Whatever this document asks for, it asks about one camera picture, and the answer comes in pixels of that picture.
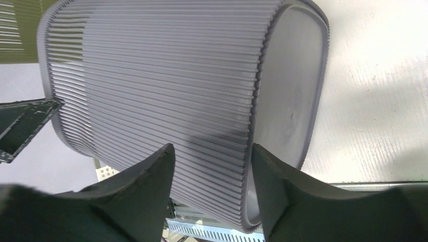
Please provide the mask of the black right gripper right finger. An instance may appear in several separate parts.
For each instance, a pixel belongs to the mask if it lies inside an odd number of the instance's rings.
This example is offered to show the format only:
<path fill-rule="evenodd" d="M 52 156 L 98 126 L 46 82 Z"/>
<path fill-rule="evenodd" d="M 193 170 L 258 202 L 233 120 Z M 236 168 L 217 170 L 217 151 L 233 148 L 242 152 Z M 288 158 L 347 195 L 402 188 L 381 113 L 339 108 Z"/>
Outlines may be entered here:
<path fill-rule="evenodd" d="M 427 241 L 426 185 L 344 190 L 259 144 L 251 163 L 266 241 Z"/>

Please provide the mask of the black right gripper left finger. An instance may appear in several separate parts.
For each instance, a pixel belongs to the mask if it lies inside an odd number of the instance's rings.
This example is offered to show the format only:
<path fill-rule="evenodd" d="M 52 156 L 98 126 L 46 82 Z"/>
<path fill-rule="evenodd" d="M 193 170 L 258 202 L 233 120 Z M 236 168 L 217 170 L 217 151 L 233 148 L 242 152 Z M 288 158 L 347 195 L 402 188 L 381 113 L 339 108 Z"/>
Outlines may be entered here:
<path fill-rule="evenodd" d="M 174 168 L 166 144 L 79 192 L 1 185 L 1 241 L 160 241 Z"/>

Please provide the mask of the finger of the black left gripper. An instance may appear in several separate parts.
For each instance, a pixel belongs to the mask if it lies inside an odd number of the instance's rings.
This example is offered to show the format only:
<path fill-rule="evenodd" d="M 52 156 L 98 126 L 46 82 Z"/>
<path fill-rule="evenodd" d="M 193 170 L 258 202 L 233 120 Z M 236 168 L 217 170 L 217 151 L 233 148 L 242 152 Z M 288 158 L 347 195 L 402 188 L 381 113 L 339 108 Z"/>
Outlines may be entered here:
<path fill-rule="evenodd" d="M 1 163 L 11 163 L 61 106 L 55 99 L 1 103 Z"/>

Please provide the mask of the olive green ribbed basket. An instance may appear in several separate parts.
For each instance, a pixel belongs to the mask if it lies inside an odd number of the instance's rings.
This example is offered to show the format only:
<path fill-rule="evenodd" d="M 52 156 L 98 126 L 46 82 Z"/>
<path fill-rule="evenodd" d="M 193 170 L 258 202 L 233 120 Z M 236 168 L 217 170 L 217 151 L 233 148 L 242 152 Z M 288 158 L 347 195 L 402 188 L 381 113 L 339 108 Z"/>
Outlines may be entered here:
<path fill-rule="evenodd" d="M 1 0 L 1 64 L 37 63 L 37 28 L 56 0 Z"/>

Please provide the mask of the dark grey basket liner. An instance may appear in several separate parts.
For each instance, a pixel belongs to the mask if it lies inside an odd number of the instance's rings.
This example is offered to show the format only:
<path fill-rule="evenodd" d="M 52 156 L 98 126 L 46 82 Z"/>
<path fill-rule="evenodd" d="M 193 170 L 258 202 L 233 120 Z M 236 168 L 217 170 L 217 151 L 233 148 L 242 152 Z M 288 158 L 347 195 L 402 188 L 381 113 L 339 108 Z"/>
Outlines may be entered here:
<path fill-rule="evenodd" d="M 171 198 L 245 233 L 254 139 L 302 166 L 329 40 L 313 1 L 57 1 L 37 30 L 66 146 L 122 171 L 171 143 Z"/>

